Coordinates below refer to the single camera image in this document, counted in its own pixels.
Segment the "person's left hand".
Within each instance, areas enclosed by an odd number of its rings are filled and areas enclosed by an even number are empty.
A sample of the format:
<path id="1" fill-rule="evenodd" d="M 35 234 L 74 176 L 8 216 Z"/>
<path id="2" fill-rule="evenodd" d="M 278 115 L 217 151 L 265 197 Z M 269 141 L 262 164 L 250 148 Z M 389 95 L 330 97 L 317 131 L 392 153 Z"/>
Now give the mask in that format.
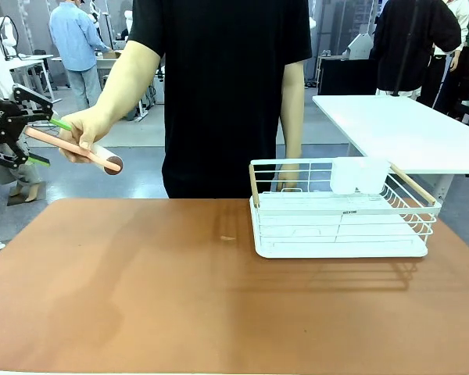
<path id="1" fill-rule="evenodd" d="M 295 189 L 300 181 L 299 164 L 282 164 L 277 174 L 277 191 Z"/>

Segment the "person's right hand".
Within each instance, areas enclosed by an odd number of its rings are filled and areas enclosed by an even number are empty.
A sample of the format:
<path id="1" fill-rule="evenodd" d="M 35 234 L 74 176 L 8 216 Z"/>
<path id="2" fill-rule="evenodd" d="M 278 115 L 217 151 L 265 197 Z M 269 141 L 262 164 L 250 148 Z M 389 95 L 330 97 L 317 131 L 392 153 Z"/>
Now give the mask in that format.
<path id="1" fill-rule="evenodd" d="M 96 106 L 66 115 L 62 121 L 70 125 L 70 130 L 61 129 L 59 138 L 87 151 L 91 151 L 93 144 L 106 136 L 112 126 L 108 114 Z"/>

